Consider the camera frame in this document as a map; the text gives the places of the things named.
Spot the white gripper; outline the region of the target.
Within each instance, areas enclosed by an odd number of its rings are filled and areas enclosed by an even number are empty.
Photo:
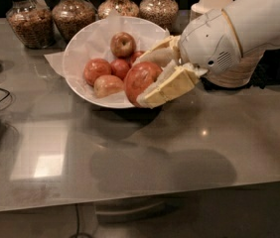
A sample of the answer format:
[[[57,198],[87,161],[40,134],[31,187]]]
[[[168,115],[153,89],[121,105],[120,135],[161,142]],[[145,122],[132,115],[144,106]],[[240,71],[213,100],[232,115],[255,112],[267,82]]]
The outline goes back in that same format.
[[[177,65],[180,54],[186,63]],[[155,108],[194,89],[208,71],[220,74],[237,67],[241,51],[231,24],[215,9],[191,21],[181,37],[169,36],[156,44],[135,64],[143,61],[163,67],[157,80],[136,98],[141,107]]]

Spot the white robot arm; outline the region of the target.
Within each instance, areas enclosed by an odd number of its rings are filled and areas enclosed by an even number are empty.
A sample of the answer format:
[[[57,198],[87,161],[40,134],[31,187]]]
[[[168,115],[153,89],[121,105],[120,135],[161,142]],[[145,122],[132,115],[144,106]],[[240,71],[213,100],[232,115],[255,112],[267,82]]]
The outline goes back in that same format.
[[[280,49],[280,0],[235,0],[191,21],[142,55],[164,71],[136,97],[154,108],[192,90],[201,77],[222,87],[245,85],[267,50]]]

